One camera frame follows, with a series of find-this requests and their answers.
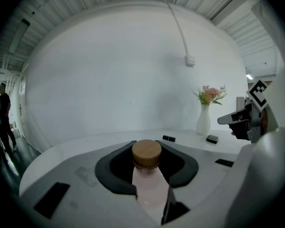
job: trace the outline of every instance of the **white cable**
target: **white cable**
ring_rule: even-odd
[[[173,11],[173,9],[171,8],[171,6],[169,5],[169,3],[167,2],[167,0],[165,0],[165,2],[166,2],[166,4],[168,5],[168,7],[170,8],[170,11],[171,11],[171,13],[172,13],[172,15],[173,15],[173,17],[174,17],[174,19],[175,19],[175,22],[177,23],[177,26],[178,26],[178,28],[179,28],[179,30],[180,30],[180,34],[181,34],[181,37],[182,37],[182,41],[184,42],[184,46],[185,46],[185,50],[186,50],[186,55],[189,55],[189,51],[188,51],[186,39],[185,39],[184,34],[183,34],[183,32],[182,32],[182,29],[181,29],[181,26],[180,26],[180,24],[179,24],[179,21],[177,20],[175,14],[174,14],[174,11]]]

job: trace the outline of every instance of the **green leaf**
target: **green leaf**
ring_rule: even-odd
[[[218,101],[213,101],[213,103],[222,105],[222,103],[220,103]]]

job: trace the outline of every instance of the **white table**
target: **white table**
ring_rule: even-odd
[[[229,131],[210,131],[210,134],[218,136],[217,144],[206,141],[206,136],[199,135],[189,130],[155,130],[126,133],[110,133],[89,136],[71,140],[56,145],[38,156],[26,169],[20,183],[19,195],[36,182],[43,175],[58,166],[61,162],[86,152],[98,150],[113,144],[130,142],[132,140],[152,139],[160,140],[169,145],[169,141],[163,140],[162,136],[175,137],[175,143],[213,152],[238,154],[241,147],[250,144],[250,141],[239,140]]]

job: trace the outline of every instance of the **ceiling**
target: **ceiling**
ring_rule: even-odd
[[[118,0],[23,0],[14,10],[0,36],[0,81],[4,81],[7,71],[20,72],[34,47],[55,26],[80,11],[111,1]],[[272,74],[278,72],[282,63],[279,51],[251,12],[251,7],[259,0],[241,0],[237,8],[219,23],[215,22],[217,18],[228,6],[233,6],[231,2],[236,0],[167,1],[199,13],[225,30],[237,43],[248,74],[272,77]],[[30,26],[15,54],[9,55],[9,46],[22,19],[29,21]]]

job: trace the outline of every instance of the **pink flower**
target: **pink flower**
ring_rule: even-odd
[[[212,95],[219,95],[219,90],[216,88],[210,88],[209,91]]]
[[[209,89],[209,85],[203,86],[203,91],[207,91]]]

